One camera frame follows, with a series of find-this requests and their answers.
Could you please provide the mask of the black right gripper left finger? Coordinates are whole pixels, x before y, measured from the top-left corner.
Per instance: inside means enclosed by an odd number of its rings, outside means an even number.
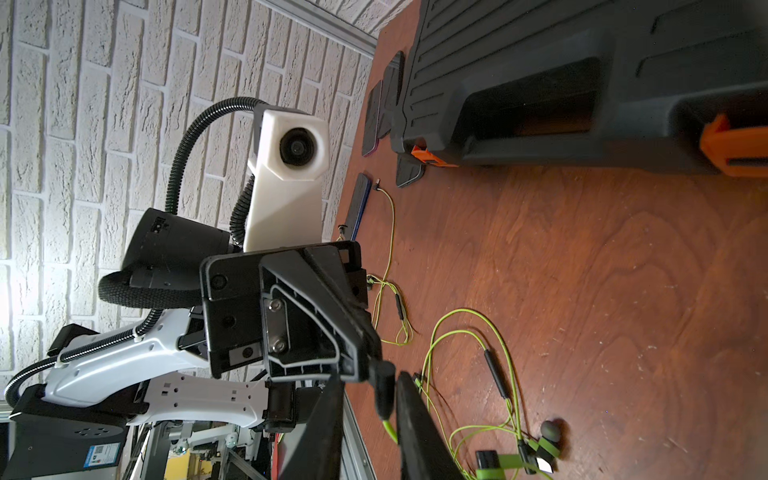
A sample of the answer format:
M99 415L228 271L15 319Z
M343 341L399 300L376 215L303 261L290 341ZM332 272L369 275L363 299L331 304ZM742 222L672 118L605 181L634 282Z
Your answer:
M278 479L340 478L344 389L345 384L337 374L328 380Z

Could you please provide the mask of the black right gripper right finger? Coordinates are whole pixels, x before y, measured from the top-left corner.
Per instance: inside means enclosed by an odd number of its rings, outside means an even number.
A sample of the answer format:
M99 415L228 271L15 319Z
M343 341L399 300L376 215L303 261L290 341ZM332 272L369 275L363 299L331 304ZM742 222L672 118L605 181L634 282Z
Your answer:
M463 478L407 372L396 383L396 429L401 479Z

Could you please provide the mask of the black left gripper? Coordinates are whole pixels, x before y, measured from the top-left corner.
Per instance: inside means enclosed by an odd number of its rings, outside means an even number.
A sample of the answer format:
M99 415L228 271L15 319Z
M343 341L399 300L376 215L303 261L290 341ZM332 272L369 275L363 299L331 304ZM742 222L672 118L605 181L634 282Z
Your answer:
M214 377L260 363L274 382L363 383L382 359L356 242L213 256L200 277Z

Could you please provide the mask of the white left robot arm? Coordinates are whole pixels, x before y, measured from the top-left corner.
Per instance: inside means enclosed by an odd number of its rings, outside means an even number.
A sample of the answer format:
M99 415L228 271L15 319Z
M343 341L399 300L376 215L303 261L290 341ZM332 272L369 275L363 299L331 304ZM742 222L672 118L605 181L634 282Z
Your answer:
M228 230L178 215L191 151L217 119L254 115L250 179ZM293 478L339 468L343 388L369 382L394 408L393 366L367 309L358 243L322 241L329 128L252 97L215 103L185 132L163 209L140 220L104 302L140 308L140 323L100 334L70 324L47 356L9 382L17 436L7 479L111 469L128 430L222 422L284 433L304 425Z

